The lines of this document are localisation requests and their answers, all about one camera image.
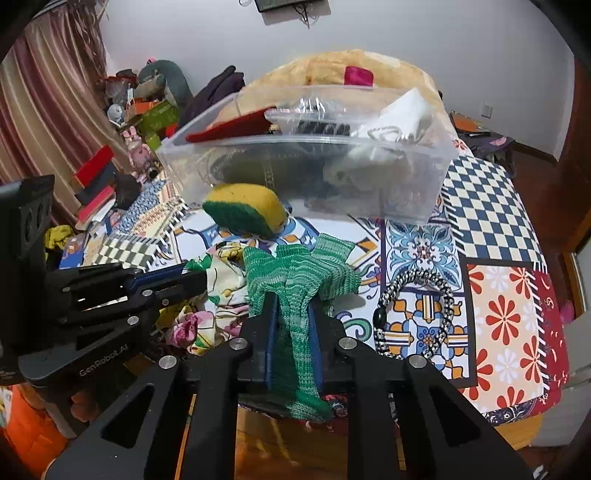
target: wall outlet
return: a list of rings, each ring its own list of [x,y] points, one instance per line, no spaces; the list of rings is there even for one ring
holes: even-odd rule
[[[492,117],[492,107],[483,103],[482,108],[480,109],[480,116],[483,116],[484,118]]]

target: pink tag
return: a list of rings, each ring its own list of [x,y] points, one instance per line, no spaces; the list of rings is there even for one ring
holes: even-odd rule
[[[365,87],[374,86],[374,74],[359,67],[345,67],[344,85],[362,85]]]
[[[500,138],[497,138],[496,140],[493,140],[491,142],[491,145],[494,145],[496,147],[500,147],[501,145],[505,145],[506,141],[507,141],[507,137],[500,137]]]

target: checkered cloth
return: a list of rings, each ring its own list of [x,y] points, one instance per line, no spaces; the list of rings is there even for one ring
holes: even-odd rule
[[[112,233],[105,241],[95,260],[95,265],[121,262],[123,268],[141,268],[146,271],[154,260],[160,239],[137,235]]]
[[[465,256],[531,261],[547,272],[530,219],[502,167],[458,157],[447,171],[441,196]]]

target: orange object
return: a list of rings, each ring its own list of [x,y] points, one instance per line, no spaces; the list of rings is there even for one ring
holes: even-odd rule
[[[31,407],[20,387],[12,391],[10,420],[4,435],[21,462],[37,478],[67,445],[56,424],[45,410]]]
[[[469,116],[453,112],[450,114],[450,118],[452,119],[452,124],[456,127],[456,130],[468,133],[478,133],[483,130],[476,120]]]
[[[160,102],[134,102],[125,111],[125,121],[129,122],[133,117],[137,115],[143,115],[159,103]]]

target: bed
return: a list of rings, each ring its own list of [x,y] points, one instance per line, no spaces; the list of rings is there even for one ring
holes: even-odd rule
[[[569,367],[544,255],[502,167],[472,155],[457,138],[433,80],[397,59],[360,50],[322,54],[280,67],[253,85],[346,83],[356,75],[361,82],[369,81],[364,71],[372,73],[374,85],[419,87],[453,137],[457,158],[427,225],[350,216],[320,219],[311,213],[290,215],[279,235],[262,239],[220,229],[204,211],[189,209],[170,182],[162,182],[149,193],[152,198],[142,194],[138,199],[155,206],[127,218],[132,228],[107,240],[108,254],[97,262],[127,259],[125,250],[135,248],[142,255],[128,266],[153,270],[198,258],[222,241],[241,241],[272,252],[279,244],[312,248],[320,233],[328,233],[355,244],[348,263],[362,276],[359,294],[339,299],[335,316],[349,336],[371,346],[370,319],[380,292],[393,276],[407,268],[435,269],[453,288],[454,318],[447,344],[433,358],[434,364],[514,448],[528,445],[541,425],[540,415],[560,401]],[[428,288],[403,289],[388,313],[391,351],[408,356],[422,350],[437,333],[439,300]],[[250,415],[241,412],[239,422]],[[261,423],[270,421],[259,417]],[[263,428],[252,427],[252,419],[243,425],[239,441],[240,435],[247,439]],[[319,428],[338,431],[340,427]],[[276,435],[276,429],[273,432],[278,451],[285,449],[285,439]]]

